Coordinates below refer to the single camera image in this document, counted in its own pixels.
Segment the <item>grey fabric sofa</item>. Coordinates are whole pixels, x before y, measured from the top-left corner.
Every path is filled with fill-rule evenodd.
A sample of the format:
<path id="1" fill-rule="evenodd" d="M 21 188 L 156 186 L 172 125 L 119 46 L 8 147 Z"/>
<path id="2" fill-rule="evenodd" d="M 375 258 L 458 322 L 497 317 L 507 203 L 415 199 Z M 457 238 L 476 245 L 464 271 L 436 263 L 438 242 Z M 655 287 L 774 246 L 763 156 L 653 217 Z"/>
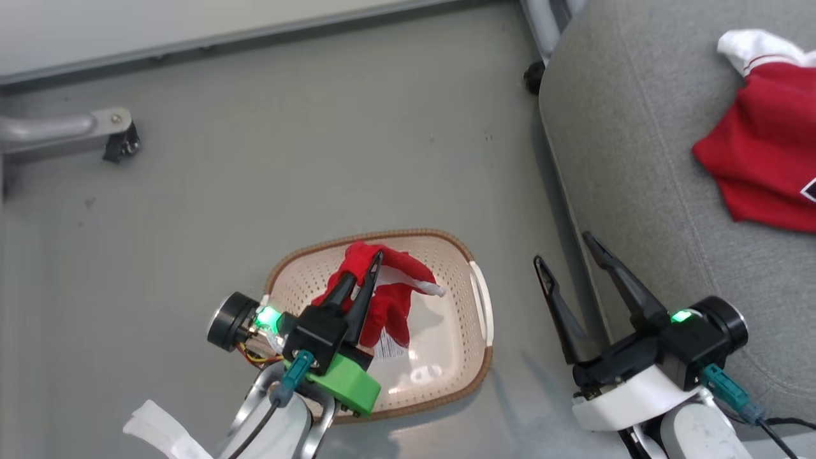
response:
<path id="1" fill-rule="evenodd" d="M 730 29 L 816 48 L 816 0 L 588 0 L 539 107 L 575 233 L 591 231 L 669 310 L 714 295 L 749 342 L 726 372 L 770 416 L 816 423 L 816 233 L 734 222 L 692 146 L 742 80 Z"/>

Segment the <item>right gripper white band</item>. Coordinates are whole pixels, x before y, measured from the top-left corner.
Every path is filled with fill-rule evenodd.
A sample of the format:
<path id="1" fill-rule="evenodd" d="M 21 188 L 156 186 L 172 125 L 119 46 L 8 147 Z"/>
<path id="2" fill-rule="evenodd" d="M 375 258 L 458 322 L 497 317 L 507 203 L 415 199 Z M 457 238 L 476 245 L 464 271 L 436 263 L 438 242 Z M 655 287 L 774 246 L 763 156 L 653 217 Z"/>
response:
<path id="1" fill-rule="evenodd" d="M 629 309 L 630 323 L 638 332 L 589 361 L 589 336 L 562 298 L 553 272 L 542 256 L 534 256 L 534 270 L 565 362 L 581 363 L 574 369 L 582 387 L 574 395 L 572 409 L 580 427 L 588 431 L 623 431 L 699 398 L 708 388 L 704 380 L 706 368 L 711 365 L 723 368 L 729 355 L 746 345 L 749 332 L 743 314 L 716 296 L 706 297 L 685 309 L 699 311 L 707 317 L 725 334 L 727 345 L 720 358 L 703 369 L 699 384 L 691 391 L 683 391 L 656 366 L 659 334 L 667 328 L 667 309 L 592 232 L 583 232 L 581 237 L 595 264 L 614 282 Z"/>

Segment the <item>black caster wheel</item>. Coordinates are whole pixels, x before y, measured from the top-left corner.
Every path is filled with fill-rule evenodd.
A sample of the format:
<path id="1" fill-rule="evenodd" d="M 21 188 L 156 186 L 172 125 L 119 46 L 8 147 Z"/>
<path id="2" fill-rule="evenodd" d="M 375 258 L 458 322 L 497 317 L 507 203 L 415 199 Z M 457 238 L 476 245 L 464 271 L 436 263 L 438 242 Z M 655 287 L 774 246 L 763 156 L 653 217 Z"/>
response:
<path id="1" fill-rule="evenodd" d="M 523 84 L 530 95 L 539 95 L 543 73 L 546 69 L 544 61 L 536 61 L 530 64 L 523 73 Z"/>
<path id="2" fill-rule="evenodd" d="M 115 133 L 108 137 L 102 159 L 105 162 L 119 164 L 130 159 L 141 149 L 141 140 L 134 122 L 122 133 Z"/>

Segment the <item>beige perforated laundry basket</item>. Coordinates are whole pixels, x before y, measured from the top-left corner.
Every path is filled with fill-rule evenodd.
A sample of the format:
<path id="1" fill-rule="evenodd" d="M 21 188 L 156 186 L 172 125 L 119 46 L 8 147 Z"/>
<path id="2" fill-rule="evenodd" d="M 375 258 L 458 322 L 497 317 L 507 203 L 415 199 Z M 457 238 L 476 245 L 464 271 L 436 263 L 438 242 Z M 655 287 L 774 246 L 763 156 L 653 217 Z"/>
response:
<path id="1" fill-rule="evenodd" d="M 382 390 L 370 416 L 339 414 L 338 424 L 379 421 L 438 409 L 471 395 L 486 377 L 493 355 L 492 299 L 469 248 L 436 229 L 361 233 L 304 247 L 268 274 L 263 299 L 298 313 L 326 287 L 347 247 L 362 240 L 384 244 L 429 267 L 445 296 L 412 295 L 411 342 L 399 347 L 383 334 L 369 368 Z"/>

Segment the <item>large red white jersey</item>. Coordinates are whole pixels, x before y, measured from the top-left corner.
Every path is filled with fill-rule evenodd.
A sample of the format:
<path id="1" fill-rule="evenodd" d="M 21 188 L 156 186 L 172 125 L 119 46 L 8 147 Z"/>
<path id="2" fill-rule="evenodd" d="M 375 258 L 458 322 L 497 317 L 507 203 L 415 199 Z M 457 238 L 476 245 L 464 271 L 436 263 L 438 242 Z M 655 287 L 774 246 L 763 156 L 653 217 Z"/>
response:
<path id="1" fill-rule="evenodd" d="M 816 233 L 816 50 L 763 29 L 729 30 L 717 50 L 744 85 L 694 157 L 734 221 Z"/>

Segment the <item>small red white garment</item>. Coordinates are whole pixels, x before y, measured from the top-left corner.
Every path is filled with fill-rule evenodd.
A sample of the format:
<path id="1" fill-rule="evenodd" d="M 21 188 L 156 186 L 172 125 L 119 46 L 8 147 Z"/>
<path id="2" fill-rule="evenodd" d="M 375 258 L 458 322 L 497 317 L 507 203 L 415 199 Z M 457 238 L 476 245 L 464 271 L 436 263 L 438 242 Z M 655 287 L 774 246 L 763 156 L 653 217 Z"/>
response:
<path id="1" fill-rule="evenodd" d="M 367 273 L 375 255 L 381 252 L 382 265 L 371 296 L 370 307 L 365 318 L 359 345 L 375 347 L 383 331 L 400 347 L 410 345 L 411 334 L 408 317 L 412 305 L 412 293 L 443 297 L 445 288 L 438 284 L 434 273 L 423 262 L 408 252 L 400 252 L 381 244 L 355 241 L 345 251 L 345 258 L 338 270 L 330 276 L 326 290 L 311 301 L 320 304 L 332 288 L 337 286 L 342 274 L 352 273 L 356 277 L 356 287 L 361 289 L 362 275 Z"/>

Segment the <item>grey metal partition leg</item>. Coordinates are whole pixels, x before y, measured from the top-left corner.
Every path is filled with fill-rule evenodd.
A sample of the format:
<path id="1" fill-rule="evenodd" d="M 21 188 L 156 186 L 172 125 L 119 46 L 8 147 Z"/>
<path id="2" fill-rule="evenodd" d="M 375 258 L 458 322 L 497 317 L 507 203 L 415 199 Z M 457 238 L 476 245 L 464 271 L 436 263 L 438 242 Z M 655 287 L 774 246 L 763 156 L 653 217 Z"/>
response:
<path id="1" fill-rule="evenodd" d="M 89 151 L 102 158 L 108 137 L 122 133 L 132 122 L 131 112 L 121 107 L 58 117 L 0 116 L 0 153 L 12 163 Z"/>

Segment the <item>grey partition bottom rail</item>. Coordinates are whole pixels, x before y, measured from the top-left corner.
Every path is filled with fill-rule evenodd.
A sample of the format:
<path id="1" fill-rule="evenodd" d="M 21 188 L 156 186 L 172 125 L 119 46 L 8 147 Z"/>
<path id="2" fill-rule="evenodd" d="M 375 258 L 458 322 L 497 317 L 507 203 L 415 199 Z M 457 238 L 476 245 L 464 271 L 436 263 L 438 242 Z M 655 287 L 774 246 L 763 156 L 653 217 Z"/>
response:
<path id="1" fill-rule="evenodd" d="M 0 0 L 0 86 L 458 0 Z"/>

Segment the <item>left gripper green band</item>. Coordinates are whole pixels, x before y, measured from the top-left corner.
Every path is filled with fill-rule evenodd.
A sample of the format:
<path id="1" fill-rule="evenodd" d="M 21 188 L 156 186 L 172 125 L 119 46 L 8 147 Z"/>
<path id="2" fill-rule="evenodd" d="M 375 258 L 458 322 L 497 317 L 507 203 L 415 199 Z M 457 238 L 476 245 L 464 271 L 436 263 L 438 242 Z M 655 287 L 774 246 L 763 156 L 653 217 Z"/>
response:
<path id="1" fill-rule="evenodd" d="M 375 253 L 362 274 L 363 282 L 353 304 L 345 314 L 349 328 L 344 342 L 350 346 L 359 344 L 383 259 L 382 251 Z M 330 288 L 326 296 L 318 301 L 318 306 L 335 313 L 344 313 L 344 303 L 351 299 L 357 285 L 358 280 L 353 273 L 341 273 L 335 287 Z M 302 312 L 303 310 L 293 315 L 297 317 Z M 268 298 L 259 302 L 236 291 L 216 308 L 208 324 L 207 340 L 224 351 L 240 351 L 259 368 L 282 363 L 282 380 L 285 386 L 294 389 L 304 384 L 315 384 L 333 397 L 341 410 L 349 411 L 355 416 L 371 415 L 381 386 L 368 370 L 365 371 L 349 358 L 338 355 L 326 374 L 316 375 L 312 369 L 314 357 L 308 351 L 299 352 L 293 362 L 284 360 L 281 355 L 284 338 L 279 334 L 277 325 L 283 313 L 286 312 L 277 310 Z"/>

